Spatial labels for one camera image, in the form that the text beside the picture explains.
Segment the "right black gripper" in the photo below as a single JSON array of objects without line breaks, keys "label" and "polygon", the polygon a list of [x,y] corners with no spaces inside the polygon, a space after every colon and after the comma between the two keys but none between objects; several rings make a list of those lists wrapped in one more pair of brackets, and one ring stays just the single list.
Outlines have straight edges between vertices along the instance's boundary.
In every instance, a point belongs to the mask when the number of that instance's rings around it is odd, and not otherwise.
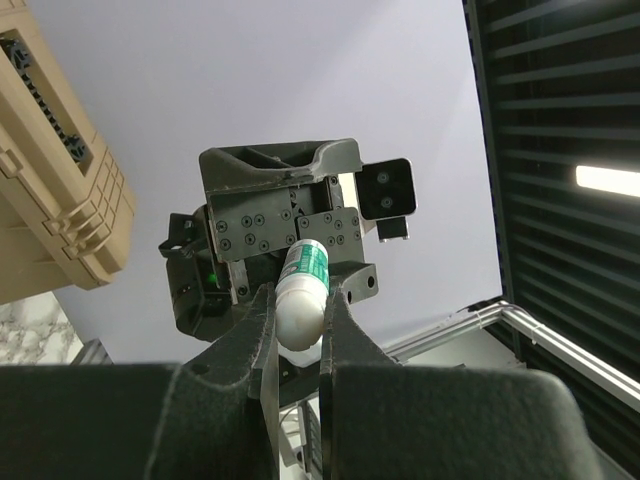
[{"label": "right black gripper", "polygon": [[328,253],[329,290],[349,304],[378,294],[365,259],[353,138],[210,148],[199,155],[207,193],[207,292],[246,303],[276,283],[289,248],[313,239]]}]

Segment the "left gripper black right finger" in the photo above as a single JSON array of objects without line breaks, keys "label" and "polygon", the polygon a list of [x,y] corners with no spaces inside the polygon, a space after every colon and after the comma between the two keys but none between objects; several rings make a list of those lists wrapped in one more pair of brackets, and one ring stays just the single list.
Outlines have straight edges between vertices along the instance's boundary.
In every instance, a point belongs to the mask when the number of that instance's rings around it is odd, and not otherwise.
[{"label": "left gripper black right finger", "polygon": [[403,365],[327,302],[320,362],[327,479],[599,479],[568,387],[536,370]]}]

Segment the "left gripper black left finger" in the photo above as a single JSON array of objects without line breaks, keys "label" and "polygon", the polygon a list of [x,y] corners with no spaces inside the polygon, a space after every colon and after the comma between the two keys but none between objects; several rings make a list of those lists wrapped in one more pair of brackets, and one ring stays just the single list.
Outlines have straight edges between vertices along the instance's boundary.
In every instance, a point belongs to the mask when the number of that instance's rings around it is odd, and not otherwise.
[{"label": "left gripper black left finger", "polygon": [[185,364],[7,366],[5,479],[275,479],[275,292]]}]

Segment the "green white glue stick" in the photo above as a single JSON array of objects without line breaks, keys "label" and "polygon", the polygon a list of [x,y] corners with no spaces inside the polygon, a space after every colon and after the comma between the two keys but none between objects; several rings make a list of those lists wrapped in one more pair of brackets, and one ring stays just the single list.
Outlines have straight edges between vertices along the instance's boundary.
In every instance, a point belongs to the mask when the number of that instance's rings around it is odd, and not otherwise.
[{"label": "green white glue stick", "polygon": [[328,253],[313,239],[303,239],[288,250],[276,293],[276,336],[290,351],[315,345],[324,328],[329,296]]}]

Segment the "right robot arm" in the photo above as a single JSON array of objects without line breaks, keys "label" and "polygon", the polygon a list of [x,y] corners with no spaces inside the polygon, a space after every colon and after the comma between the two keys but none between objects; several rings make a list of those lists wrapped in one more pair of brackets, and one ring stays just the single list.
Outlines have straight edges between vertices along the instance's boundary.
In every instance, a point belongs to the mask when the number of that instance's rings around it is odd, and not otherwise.
[{"label": "right robot arm", "polygon": [[326,248],[330,286],[350,302],[377,294],[358,203],[343,183],[363,167],[356,140],[211,148],[199,165],[206,202],[171,214],[159,247],[181,333],[213,342],[233,328],[301,239]]}]

